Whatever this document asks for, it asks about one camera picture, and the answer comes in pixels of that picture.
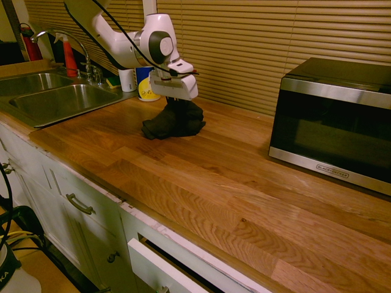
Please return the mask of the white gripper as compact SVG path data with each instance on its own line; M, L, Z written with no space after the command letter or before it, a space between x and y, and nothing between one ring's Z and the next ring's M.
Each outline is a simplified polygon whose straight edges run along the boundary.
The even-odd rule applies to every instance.
M178 99L176 100L176 107L185 108L186 100L191 101L199 94L196 78L192 75L165 80L159 77L155 71L151 71L149 77L153 93L166 96L169 107L174 105L174 98L176 98Z

